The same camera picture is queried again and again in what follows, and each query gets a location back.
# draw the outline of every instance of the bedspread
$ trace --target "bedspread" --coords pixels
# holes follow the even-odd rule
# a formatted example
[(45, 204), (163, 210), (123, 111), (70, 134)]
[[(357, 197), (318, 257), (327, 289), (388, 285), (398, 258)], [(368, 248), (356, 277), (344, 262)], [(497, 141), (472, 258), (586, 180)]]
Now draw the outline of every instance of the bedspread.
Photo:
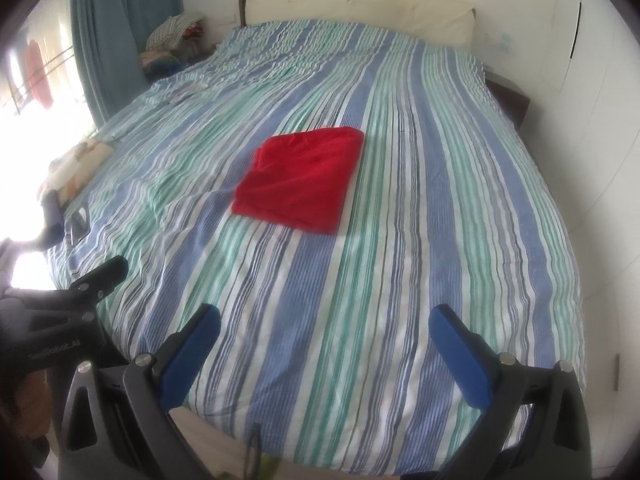
[[(366, 139), (337, 235), (230, 212), (265, 139), (336, 125)], [(439, 303), (495, 351), (584, 380), (566, 230), (465, 52), (356, 23), (241, 28), (97, 137), (116, 150), (67, 211), (86, 205), (92, 230), (49, 251), (56, 282), (128, 258), (99, 305), (128, 356), (217, 305), (188, 406), (239, 440), (260, 424), (264, 452), (307, 465), (438, 467), (478, 418), (429, 340)]]

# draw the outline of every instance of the headboard cover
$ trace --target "headboard cover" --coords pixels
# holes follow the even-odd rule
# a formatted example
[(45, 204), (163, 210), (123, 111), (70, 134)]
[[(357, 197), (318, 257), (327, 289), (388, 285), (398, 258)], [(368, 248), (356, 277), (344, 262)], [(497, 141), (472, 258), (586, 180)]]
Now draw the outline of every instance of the headboard cover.
[(404, 32), (436, 45), (470, 50), (473, 5), (461, 0), (246, 0), (246, 23), (316, 18)]

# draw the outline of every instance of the brown nightstand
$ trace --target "brown nightstand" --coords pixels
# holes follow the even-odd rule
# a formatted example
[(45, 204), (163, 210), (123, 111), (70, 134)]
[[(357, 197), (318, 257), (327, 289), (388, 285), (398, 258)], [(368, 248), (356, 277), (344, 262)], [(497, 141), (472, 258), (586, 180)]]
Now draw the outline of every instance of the brown nightstand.
[(516, 130), (519, 130), (531, 99), (524, 95), (514, 83), (492, 72), (484, 74), (484, 82), (504, 114), (513, 121)]

